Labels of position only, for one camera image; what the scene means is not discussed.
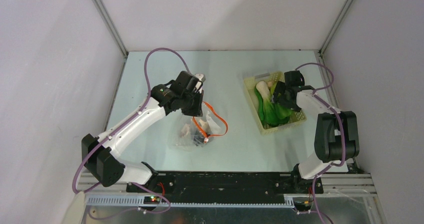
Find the green bok choy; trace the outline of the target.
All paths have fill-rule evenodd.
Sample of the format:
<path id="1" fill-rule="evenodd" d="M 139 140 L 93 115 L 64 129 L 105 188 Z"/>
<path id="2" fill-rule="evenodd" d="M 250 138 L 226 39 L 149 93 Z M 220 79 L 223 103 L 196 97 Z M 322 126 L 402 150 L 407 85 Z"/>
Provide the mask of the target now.
<path id="1" fill-rule="evenodd" d="M 264 129 L 288 124 L 293 111 L 271 101 L 271 90 L 265 81 L 259 81 L 254 88 L 258 100 L 258 116 Z"/>

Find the dark purple grape bunch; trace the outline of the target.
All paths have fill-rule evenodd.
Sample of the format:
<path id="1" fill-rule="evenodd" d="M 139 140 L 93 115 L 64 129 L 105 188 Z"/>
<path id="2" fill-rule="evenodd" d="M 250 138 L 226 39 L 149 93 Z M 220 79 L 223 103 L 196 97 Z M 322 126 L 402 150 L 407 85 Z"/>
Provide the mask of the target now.
<path id="1" fill-rule="evenodd" d="M 193 136 L 192 141 L 193 141 L 195 146 L 204 147 L 205 145 L 207 145 L 209 139 L 207 137 L 204 137 L 201 134 L 195 134 Z"/>

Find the clear zip top bag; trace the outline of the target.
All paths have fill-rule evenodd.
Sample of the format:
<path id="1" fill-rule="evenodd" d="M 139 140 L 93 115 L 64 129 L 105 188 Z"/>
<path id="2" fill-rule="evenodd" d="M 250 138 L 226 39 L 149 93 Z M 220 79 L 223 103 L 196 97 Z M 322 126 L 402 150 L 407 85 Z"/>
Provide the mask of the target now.
<path id="1" fill-rule="evenodd" d="M 229 130 L 228 123 L 213 106 L 204 101 L 201 104 L 201 117 L 191 117 L 180 114 L 174 121 L 169 147 L 177 150 L 193 151 L 197 147 L 205 147 L 216 138 L 223 137 Z"/>

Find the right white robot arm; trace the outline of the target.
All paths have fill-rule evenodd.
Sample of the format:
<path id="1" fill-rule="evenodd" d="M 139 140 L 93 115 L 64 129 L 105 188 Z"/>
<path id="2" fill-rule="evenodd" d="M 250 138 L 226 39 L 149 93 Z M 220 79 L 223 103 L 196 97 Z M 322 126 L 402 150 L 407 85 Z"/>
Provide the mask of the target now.
<path id="1" fill-rule="evenodd" d="M 359 134 L 357 116 L 353 111 L 342 111 L 321 98 L 316 89 L 305 84 L 298 70 L 284 73 L 274 89 L 274 103 L 295 112 L 306 111 L 316 118 L 314 152 L 296 166 L 299 173 L 291 178 L 295 192 L 303 193 L 311 180 L 324 174 L 333 166 L 343 166 L 345 161 L 358 156 Z"/>

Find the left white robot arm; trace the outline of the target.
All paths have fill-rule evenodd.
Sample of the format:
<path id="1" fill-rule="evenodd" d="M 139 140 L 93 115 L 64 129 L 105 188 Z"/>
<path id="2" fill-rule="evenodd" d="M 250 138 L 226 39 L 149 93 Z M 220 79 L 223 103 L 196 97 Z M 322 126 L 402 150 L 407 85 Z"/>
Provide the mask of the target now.
<path id="1" fill-rule="evenodd" d="M 81 141 L 85 168 L 104 187 L 135 182 L 146 192 L 156 190 L 157 172 L 147 163 L 125 161 L 121 155 L 145 130 L 170 113 L 201 117 L 204 74 L 181 71 L 176 80 L 154 86 L 145 102 L 124 120 L 97 137 L 87 134 Z"/>

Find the white oyster mushroom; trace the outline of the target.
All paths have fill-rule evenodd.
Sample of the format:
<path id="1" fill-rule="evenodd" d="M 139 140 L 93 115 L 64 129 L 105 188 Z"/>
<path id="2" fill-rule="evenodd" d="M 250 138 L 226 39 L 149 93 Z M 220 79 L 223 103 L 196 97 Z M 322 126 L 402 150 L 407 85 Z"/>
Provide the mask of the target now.
<path id="1" fill-rule="evenodd" d="M 179 137 L 191 137 L 195 134 L 201 134 L 204 137 L 208 138 L 210 141 L 213 137 L 212 135 L 220 134 L 222 128 L 215 122 L 215 119 L 212 117 L 211 112 L 207 112 L 203 117 L 189 117 L 183 116 L 183 125 L 179 131 Z"/>

